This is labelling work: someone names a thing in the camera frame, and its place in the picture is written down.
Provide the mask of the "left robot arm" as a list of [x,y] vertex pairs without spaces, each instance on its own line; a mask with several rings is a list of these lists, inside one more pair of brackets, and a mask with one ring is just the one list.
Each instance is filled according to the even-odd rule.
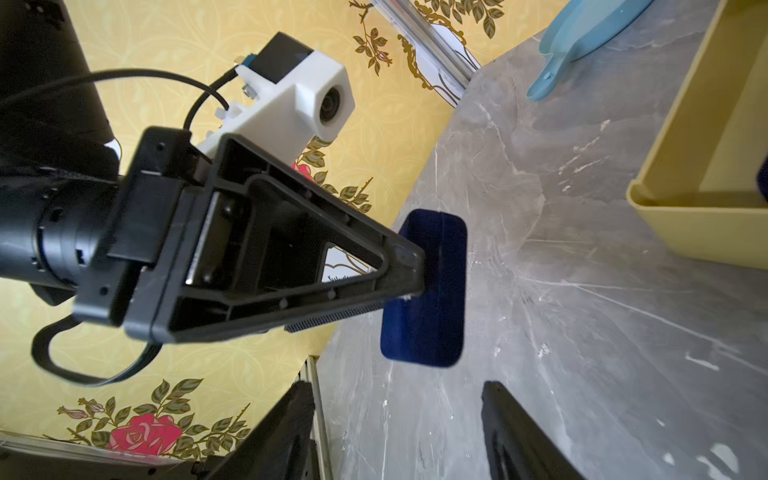
[[292,167],[354,103],[345,69],[285,35],[235,77],[257,97],[220,129],[151,127],[120,174],[113,136],[60,1],[1,5],[1,274],[70,325],[153,346],[295,332],[370,311],[402,344],[424,327],[426,258]]

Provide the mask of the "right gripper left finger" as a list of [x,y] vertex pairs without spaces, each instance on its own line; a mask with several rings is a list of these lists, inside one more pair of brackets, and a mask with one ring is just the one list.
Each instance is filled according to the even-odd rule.
[[210,479],[303,479],[315,412],[312,385],[295,382]]

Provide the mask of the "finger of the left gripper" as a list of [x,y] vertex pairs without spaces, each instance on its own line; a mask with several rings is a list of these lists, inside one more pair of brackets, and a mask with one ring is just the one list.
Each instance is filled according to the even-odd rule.
[[303,330],[319,327],[319,326],[333,323],[339,320],[343,320],[343,319],[363,315],[369,312],[373,312],[376,310],[380,310],[383,307],[384,307],[384,304],[382,302],[372,302],[365,305],[359,305],[355,307],[341,309],[341,310],[330,312],[330,313],[315,314],[314,316],[310,316],[307,319],[303,319],[303,320],[294,322],[292,324],[286,325],[284,327],[284,330],[289,333],[297,333]]

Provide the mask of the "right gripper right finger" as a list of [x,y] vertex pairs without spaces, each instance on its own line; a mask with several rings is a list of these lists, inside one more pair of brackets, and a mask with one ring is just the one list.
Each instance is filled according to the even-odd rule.
[[481,419],[493,479],[580,479],[581,473],[498,381],[482,390]]

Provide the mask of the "three-drawer storage cabinet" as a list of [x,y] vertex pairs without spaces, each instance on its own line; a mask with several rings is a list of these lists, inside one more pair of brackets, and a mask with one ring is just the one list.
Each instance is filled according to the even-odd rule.
[[722,1],[626,193],[678,255],[766,269],[767,4]]

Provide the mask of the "navy brooch box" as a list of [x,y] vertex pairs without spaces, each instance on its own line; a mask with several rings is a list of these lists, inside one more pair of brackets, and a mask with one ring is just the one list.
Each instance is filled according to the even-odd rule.
[[419,246],[423,291],[383,309],[380,350],[389,360],[448,368],[464,346],[468,231],[458,216],[411,211],[399,234]]

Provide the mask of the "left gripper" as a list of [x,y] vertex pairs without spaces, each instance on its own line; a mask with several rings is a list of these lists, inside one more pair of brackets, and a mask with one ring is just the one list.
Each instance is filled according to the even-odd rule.
[[143,133],[75,319],[217,342],[423,291],[420,247],[244,138],[224,137],[209,167],[190,131]]

